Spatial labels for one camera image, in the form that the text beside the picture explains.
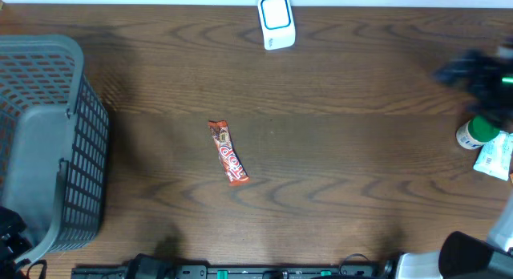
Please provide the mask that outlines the green lid jar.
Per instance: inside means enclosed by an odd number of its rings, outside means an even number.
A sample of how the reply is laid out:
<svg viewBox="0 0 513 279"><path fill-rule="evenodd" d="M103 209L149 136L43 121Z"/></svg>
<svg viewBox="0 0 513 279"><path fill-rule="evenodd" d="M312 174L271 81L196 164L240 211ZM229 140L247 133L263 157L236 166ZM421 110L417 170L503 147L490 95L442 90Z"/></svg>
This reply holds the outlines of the green lid jar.
<svg viewBox="0 0 513 279"><path fill-rule="evenodd" d="M478 115L463 124L456 131L455 138L461 147L474 150L493 140L499 133L497 127Z"/></svg>

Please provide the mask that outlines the teal wet wipes pack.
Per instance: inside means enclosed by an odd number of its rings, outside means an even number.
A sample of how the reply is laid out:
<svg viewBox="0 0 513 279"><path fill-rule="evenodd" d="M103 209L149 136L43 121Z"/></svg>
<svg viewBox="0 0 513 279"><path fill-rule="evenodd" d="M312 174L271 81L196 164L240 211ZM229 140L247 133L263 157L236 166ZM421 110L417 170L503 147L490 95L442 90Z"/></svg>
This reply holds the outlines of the teal wet wipes pack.
<svg viewBox="0 0 513 279"><path fill-rule="evenodd" d="M511 157L512 134L501 131L481 148L473 169L497 179L508 180Z"/></svg>

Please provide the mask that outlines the red Top chocolate bar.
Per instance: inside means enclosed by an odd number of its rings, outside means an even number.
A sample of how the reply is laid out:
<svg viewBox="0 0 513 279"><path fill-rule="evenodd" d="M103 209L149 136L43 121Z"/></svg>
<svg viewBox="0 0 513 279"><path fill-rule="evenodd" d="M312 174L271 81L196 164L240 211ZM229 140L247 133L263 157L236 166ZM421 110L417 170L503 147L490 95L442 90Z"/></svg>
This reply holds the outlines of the red Top chocolate bar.
<svg viewBox="0 0 513 279"><path fill-rule="evenodd" d="M209 121L208 127L218 151L220 163L231 186L241 186L250 182L248 173L240 162L233 147L232 137L225 120Z"/></svg>

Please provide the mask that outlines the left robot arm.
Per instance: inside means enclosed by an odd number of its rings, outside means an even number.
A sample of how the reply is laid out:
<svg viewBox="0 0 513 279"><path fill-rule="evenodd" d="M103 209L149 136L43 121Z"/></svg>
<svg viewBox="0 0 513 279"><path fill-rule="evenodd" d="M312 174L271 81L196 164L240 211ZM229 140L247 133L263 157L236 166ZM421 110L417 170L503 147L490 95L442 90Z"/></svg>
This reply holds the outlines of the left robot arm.
<svg viewBox="0 0 513 279"><path fill-rule="evenodd" d="M46 279L45 260L31 262L29 259L22 259L15 262L32 247L22 236L25 229L25 222L16 212L1 207L1 279L30 279L30 270L35 265L42 266L38 279Z"/></svg>

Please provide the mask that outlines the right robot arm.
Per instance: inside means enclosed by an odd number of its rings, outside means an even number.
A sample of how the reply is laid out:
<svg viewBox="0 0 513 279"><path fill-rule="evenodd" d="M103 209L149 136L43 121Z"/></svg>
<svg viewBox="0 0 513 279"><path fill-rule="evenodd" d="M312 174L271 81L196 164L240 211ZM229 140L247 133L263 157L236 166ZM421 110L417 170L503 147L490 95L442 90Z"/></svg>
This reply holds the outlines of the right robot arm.
<svg viewBox="0 0 513 279"><path fill-rule="evenodd" d="M434 73L438 83L472 95L475 117L455 134L458 144L479 150L473 169L501 180L512 172L512 41L503 42L495 56L468 50ZM486 240L453 232L441 249L403 253L387 261L382 278L504 278L512 279L512 202L509 200Z"/></svg>

